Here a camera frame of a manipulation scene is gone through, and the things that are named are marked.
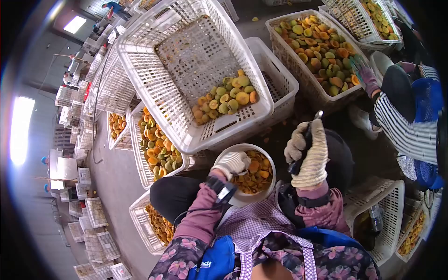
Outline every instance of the checkered apron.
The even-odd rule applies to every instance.
[[[269,233],[277,232],[289,236],[302,246],[305,277],[317,279],[313,255],[313,244],[294,235],[294,226],[283,213],[277,209],[275,192],[267,199],[251,203],[242,208],[230,208],[216,230],[216,238],[229,235],[235,244],[235,253],[240,254],[240,280],[250,280],[252,275],[252,253]]]

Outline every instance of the blue shirt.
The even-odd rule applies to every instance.
[[[120,4],[115,3],[115,2],[109,2],[108,3],[108,8],[113,8],[114,12],[118,12],[118,11],[121,11],[123,6],[121,6]]]

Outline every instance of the floral jacket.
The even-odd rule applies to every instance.
[[[378,268],[366,252],[346,246],[325,248],[315,243],[313,246],[318,280],[379,279]],[[152,270],[149,280],[187,279],[188,271],[200,262],[207,247],[208,244],[196,238],[173,239]],[[253,252],[254,266],[268,258],[280,262],[291,272],[294,280],[305,278],[302,248],[286,235],[270,233]],[[239,254],[235,254],[235,268],[224,279],[238,280],[240,267]]]

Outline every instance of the knitted glove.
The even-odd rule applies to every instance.
[[[288,164],[302,158],[302,150],[306,146],[305,137],[302,133],[306,131],[308,124],[308,121],[300,123],[293,131],[291,139],[288,140],[286,148],[283,151],[284,157],[286,158],[286,162]]]
[[[359,76],[361,76],[361,81],[363,81],[366,85],[365,90],[367,92],[367,95],[372,98],[373,92],[380,89],[378,86],[378,82],[376,81],[375,73],[359,55],[350,57],[350,62],[352,64],[352,68],[354,68],[355,70],[355,73],[358,71],[358,78]]]
[[[227,180],[230,180],[233,174],[243,175],[250,162],[251,160],[245,152],[229,152],[210,171],[219,169],[227,177]]]
[[[311,122],[313,144],[303,160],[298,175],[292,175],[291,185],[301,190],[313,190],[327,178],[327,137],[321,120]]]

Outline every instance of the striped shirt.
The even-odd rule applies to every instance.
[[[423,78],[439,80],[434,68],[420,65]],[[374,104],[376,119],[384,133],[402,154],[437,165],[437,121],[409,123],[391,104],[384,92]]]

